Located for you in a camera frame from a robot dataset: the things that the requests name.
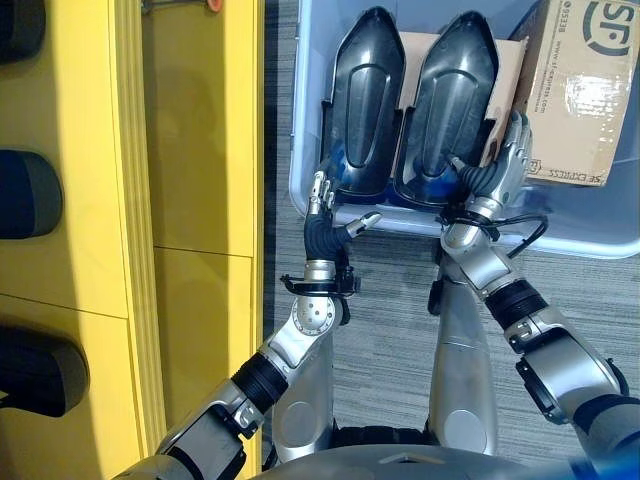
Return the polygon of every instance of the cardboard box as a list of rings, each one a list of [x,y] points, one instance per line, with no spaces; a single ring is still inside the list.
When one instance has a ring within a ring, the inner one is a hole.
[[[439,36],[431,33],[400,32],[406,56],[404,83],[400,93],[401,109],[404,110],[413,105],[422,63]],[[495,42],[500,69],[485,117],[495,119],[496,124],[487,140],[480,161],[481,165],[485,165],[493,159],[497,147],[502,142],[527,45],[526,39],[522,41],[496,40]]]
[[[628,2],[542,0],[512,39],[527,36],[514,107],[533,130],[529,177],[604,185],[638,57],[640,10]]]

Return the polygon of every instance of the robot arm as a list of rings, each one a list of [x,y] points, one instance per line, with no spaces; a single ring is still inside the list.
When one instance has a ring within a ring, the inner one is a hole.
[[[529,161],[531,130],[514,112],[498,160],[473,168],[452,159],[473,198],[449,219],[441,245],[522,355],[516,369],[545,417],[571,423],[591,457],[640,446],[640,400],[626,381],[570,322],[491,245],[491,229],[520,188]]]
[[[318,171],[305,221],[304,278],[283,277],[296,295],[289,319],[242,367],[222,383],[196,411],[162,441],[156,455],[116,479],[214,480],[236,478],[246,455],[239,436],[249,439],[265,413],[293,385],[304,363],[322,340],[348,317],[346,297],[358,289],[345,245],[373,226],[369,213],[343,227],[333,227],[335,194]]]

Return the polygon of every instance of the yellow cabinet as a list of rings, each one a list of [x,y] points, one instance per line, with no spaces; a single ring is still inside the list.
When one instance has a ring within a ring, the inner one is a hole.
[[[90,370],[62,418],[0,410],[3,479],[111,478],[261,341],[264,5],[204,3],[45,0],[42,51],[0,66],[0,148],[64,191],[54,232],[0,240],[0,322]]]

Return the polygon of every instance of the plastic storage bin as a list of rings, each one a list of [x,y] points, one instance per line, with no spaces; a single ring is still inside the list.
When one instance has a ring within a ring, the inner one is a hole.
[[[342,38],[361,12],[381,5],[395,17],[399,30],[438,32],[466,10],[484,14],[496,38],[508,38],[534,0],[300,0],[295,68],[289,191],[301,214],[318,164],[322,135],[320,102],[329,98],[335,54]],[[614,165],[605,187],[564,184],[528,185],[506,212],[544,212],[549,230],[531,248],[594,258],[622,258],[640,253],[640,156],[638,71],[629,99]],[[346,223],[372,209],[383,214],[377,227],[431,236],[440,234],[437,211],[424,212],[392,205],[342,205],[336,221]],[[500,243],[515,245],[524,230],[503,235]]]

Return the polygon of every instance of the gray carpet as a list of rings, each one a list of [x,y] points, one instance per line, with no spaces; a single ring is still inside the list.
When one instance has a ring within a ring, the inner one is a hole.
[[[265,62],[265,332],[286,320],[292,297],[278,282],[301,274],[303,219],[288,192],[297,0],[269,0]],[[368,232],[351,263],[363,277],[351,323],[335,335],[335,416],[340,425],[422,428],[437,338],[426,311],[434,240]],[[640,394],[640,258],[604,261],[525,252],[516,266],[547,301],[626,373]],[[499,405],[500,455],[541,464],[580,453],[569,426],[542,418],[514,369],[517,357],[481,307]]]

